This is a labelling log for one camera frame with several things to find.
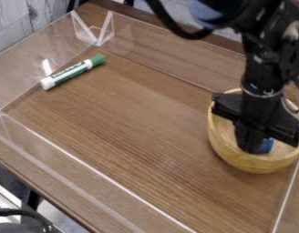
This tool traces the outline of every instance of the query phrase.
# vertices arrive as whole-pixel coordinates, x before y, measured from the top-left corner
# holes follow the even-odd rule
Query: green marker
[[[69,67],[58,74],[42,79],[40,84],[46,90],[50,90],[54,86],[58,86],[75,76],[87,72],[93,67],[102,65],[106,62],[106,56],[102,54],[95,55],[91,59],[81,62],[79,64]]]

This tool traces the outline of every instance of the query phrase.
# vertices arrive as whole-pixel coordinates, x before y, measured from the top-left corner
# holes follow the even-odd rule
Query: round wooden container
[[[269,154],[253,155],[238,148],[233,122],[212,112],[209,109],[209,138],[220,157],[237,169],[256,173],[274,173],[288,167],[299,158],[299,148],[276,140]]]

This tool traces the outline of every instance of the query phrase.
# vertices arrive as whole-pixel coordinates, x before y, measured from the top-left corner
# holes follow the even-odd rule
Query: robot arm
[[[146,0],[167,28],[186,39],[201,39],[212,30],[232,27],[242,34],[248,66],[241,94],[214,94],[213,113],[236,125],[238,147],[266,153],[262,145],[276,138],[299,143],[299,120],[284,96],[293,81],[299,88],[299,8],[292,0],[193,0],[190,11],[205,29],[186,32],[158,0]]]

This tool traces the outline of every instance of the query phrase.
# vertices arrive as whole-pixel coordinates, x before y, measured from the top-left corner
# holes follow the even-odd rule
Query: wooden bowl
[[[292,147],[276,140],[269,154],[253,155],[238,148],[233,122],[212,112],[209,109],[209,139],[220,157],[237,169],[256,173],[269,174],[287,168],[299,158],[299,146]]]

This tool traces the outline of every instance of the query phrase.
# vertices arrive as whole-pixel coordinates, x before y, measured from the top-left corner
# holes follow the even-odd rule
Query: wooden table
[[[93,1],[79,8],[89,24],[94,11],[106,14],[101,5],[111,7]],[[147,14],[143,19],[158,24]],[[209,42],[240,49],[218,36]],[[232,168],[208,139],[212,92],[97,47],[73,63],[101,52],[105,66],[48,92],[36,87],[7,113],[197,232],[269,232],[293,170],[257,176]],[[15,150],[0,149],[0,163],[90,231],[131,232],[129,225],[103,221],[102,211],[90,204],[105,188],[97,187],[91,173],[75,170],[75,162],[55,154],[36,159],[69,174],[70,183]],[[299,232],[299,225],[291,228]]]

